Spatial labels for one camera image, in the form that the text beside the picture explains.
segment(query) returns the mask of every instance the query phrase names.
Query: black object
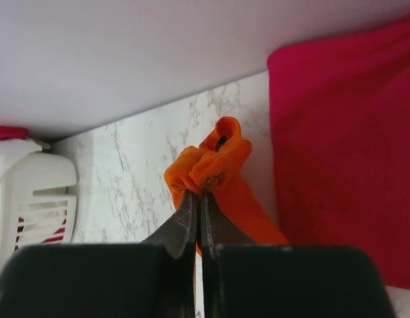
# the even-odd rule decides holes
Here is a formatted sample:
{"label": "black object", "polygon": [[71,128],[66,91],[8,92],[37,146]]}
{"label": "black object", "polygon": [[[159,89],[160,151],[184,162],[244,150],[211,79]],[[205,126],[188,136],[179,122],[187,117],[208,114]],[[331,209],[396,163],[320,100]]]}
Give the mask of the black object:
{"label": "black object", "polygon": [[20,249],[0,277],[0,317],[194,317],[196,241],[206,317],[395,317],[359,250],[256,245],[212,193],[197,211],[190,191],[142,243]]}
{"label": "black object", "polygon": [[218,152],[218,150],[220,149],[220,147],[227,142],[227,137],[226,136],[222,136],[217,143],[217,146],[215,147],[215,151]]}

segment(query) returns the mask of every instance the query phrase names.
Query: orange cloth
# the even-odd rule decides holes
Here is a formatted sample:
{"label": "orange cloth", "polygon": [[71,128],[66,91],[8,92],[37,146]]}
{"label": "orange cloth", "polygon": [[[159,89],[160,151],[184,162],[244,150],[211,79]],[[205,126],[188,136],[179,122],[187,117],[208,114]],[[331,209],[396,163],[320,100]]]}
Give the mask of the orange cloth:
{"label": "orange cloth", "polygon": [[[219,147],[220,139],[227,141]],[[199,148],[186,148],[166,170],[165,181],[175,208],[186,189],[197,195],[213,192],[219,208],[240,230],[259,244],[288,244],[277,225],[264,212],[240,169],[252,152],[238,121],[221,118]]]}

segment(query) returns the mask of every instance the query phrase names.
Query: red cloth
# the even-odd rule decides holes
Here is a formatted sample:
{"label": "red cloth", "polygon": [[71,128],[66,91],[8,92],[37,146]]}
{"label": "red cloth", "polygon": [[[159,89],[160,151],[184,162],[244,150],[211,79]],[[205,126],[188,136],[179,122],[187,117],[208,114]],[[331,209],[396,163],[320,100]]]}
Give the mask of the red cloth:
{"label": "red cloth", "polygon": [[23,139],[28,136],[25,128],[0,126],[0,140]]}
{"label": "red cloth", "polygon": [[281,48],[268,69],[281,230],[357,246],[410,288],[410,17]]}
{"label": "red cloth", "polygon": [[58,242],[64,239],[64,233],[65,233],[65,224],[66,224],[66,220],[62,223],[62,228],[58,229],[54,234],[58,234],[58,233],[62,233],[61,237],[52,237],[52,238],[48,238],[46,240],[43,241],[43,243],[47,243],[47,242]]}

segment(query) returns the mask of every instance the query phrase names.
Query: orange rag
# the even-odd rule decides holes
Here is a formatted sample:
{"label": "orange rag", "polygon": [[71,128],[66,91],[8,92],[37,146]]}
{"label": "orange rag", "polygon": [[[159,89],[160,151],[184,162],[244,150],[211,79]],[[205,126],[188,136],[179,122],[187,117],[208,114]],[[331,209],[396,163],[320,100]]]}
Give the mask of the orange rag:
{"label": "orange rag", "polygon": [[259,244],[288,244],[277,225],[264,212],[240,169],[252,152],[233,117],[219,119],[199,148],[187,147],[165,171],[177,209],[186,189],[199,197],[213,192],[220,210],[240,230]]}

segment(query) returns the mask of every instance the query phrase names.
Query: marble countertop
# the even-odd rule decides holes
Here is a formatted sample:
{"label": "marble countertop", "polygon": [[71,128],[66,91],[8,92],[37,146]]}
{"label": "marble countertop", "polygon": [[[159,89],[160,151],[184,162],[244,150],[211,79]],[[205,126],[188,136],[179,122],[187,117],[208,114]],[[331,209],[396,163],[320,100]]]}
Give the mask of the marble countertop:
{"label": "marble countertop", "polygon": [[[78,184],[73,242],[138,242],[174,212],[165,169],[198,145],[222,116],[236,117],[253,152],[242,174],[265,211],[276,215],[266,72],[67,138],[52,151],[75,164]],[[197,257],[196,317],[203,317]],[[387,289],[400,318],[410,318],[410,291]]]}

